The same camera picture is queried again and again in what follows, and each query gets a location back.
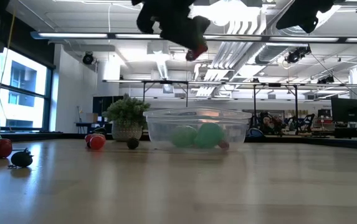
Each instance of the wooden table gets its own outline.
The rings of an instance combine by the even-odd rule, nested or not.
[[[84,140],[29,147],[28,169],[0,160],[0,223],[357,223],[357,150],[243,144],[227,154],[136,151]]]

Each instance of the black ball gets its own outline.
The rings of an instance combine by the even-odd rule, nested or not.
[[[31,153],[26,149],[23,152],[17,152],[11,157],[11,162],[18,167],[28,167],[33,163]]]
[[[138,146],[140,145],[140,142],[138,139],[136,138],[130,138],[128,141],[127,141],[127,147],[129,149],[136,149]]]
[[[95,130],[93,130],[93,133],[95,134],[102,134],[106,137],[107,135],[107,132],[106,132],[106,129],[103,128],[103,127],[99,127],[99,128],[95,128]]]

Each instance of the clear plastic bowl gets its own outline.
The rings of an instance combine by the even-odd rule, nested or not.
[[[150,140],[158,149],[177,149],[180,151],[195,149],[196,151],[207,152],[211,151],[210,149],[217,151],[221,149],[238,149],[245,141],[249,119],[252,117],[250,113],[208,107],[147,111],[143,115],[146,117],[148,123]],[[199,129],[205,123],[215,123],[220,127],[217,128],[219,129],[217,132],[220,133],[220,130],[222,130],[223,144],[211,147],[207,146],[208,150],[196,144],[183,147],[173,144],[172,138],[177,128],[190,126],[196,129],[199,134]]]

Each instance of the potted plant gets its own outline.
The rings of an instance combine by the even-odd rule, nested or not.
[[[127,141],[130,138],[141,138],[142,127],[146,124],[143,112],[150,107],[149,103],[124,95],[103,112],[103,116],[113,123],[112,136],[116,141]]]

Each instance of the pole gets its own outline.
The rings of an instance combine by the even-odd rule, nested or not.
[[[253,124],[256,125],[257,122],[257,112],[256,112],[256,108],[255,108],[255,96],[256,96],[256,92],[255,92],[255,85],[253,86],[253,102],[254,102],[254,116],[253,116]]]
[[[146,92],[145,85],[146,85],[146,83],[144,82],[143,83],[143,96],[142,96],[142,101],[144,101],[144,102],[145,102],[145,92]]]
[[[296,135],[298,135],[298,99],[297,99],[297,86],[295,85],[295,109],[296,109]]]
[[[188,107],[188,90],[189,90],[189,84],[186,84],[186,107]]]

